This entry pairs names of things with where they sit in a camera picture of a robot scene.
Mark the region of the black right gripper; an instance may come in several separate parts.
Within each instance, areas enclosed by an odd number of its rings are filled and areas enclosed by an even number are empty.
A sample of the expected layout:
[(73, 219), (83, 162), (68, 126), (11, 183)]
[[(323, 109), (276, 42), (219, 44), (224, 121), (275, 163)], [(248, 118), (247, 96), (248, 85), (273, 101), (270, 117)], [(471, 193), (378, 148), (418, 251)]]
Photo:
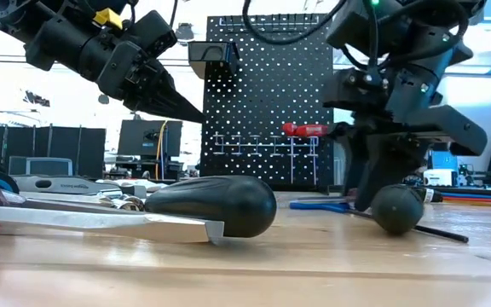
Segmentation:
[(423, 163), (431, 143), (453, 154), (478, 156), (487, 144), (482, 127), (449, 105), (426, 84), (364, 90), (355, 84), (327, 88), (327, 105), (349, 110), (352, 125), (337, 124), (329, 136), (345, 154), (344, 194), (357, 189), (355, 209), (365, 211), (383, 187), (400, 183)]

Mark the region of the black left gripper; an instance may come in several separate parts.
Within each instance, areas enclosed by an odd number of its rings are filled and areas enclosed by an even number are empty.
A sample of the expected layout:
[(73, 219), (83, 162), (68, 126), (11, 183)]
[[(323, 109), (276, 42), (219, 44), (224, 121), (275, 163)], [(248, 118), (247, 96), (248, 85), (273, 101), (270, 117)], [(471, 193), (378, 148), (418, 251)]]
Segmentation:
[(90, 40), (81, 50), (78, 72), (132, 111), (199, 124), (205, 119), (176, 90), (164, 66), (134, 43), (121, 42), (110, 48), (99, 40)]

